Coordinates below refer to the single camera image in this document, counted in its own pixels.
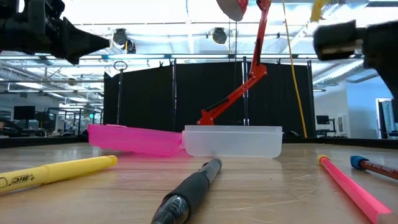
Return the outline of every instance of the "yellow highlighter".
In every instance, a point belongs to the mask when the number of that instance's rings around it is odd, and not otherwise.
[[[0,194],[25,187],[71,179],[108,168],[117,163],[118,158],[116,156],[101,156],[2,173],[0,174]]]

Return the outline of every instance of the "pink pencil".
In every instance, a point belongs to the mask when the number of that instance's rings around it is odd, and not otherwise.
[[[385,219],[397,221],[396,216],[390,208],[339,170],[339,168],[330,162],[326,155],[319,155],[318,161],[373,223],[390,223],[389,221],[383,221]]]

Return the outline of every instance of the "blue eraser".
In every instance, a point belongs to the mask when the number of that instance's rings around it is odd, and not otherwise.
[[[361,167],[361,161],[369,161],[369,159],[363,158],[362,156],[351,156],[350,160],[351,160],[351,166],[359,170],[365,170]]]

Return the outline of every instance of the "lamp shade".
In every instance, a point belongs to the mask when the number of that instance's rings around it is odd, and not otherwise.
[[[232,20],[241,21],[248,7],[248,0],[217,0],[221,10]]]

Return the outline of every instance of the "pen grip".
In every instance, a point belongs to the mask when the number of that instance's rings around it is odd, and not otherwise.
[[[190,216],[199,207],[209,190],[209,186],[208,178],[204,174],[196,172],[186,178],[176,189],[168,193],[164,200],[174,195],[183,197],[188,203]]]

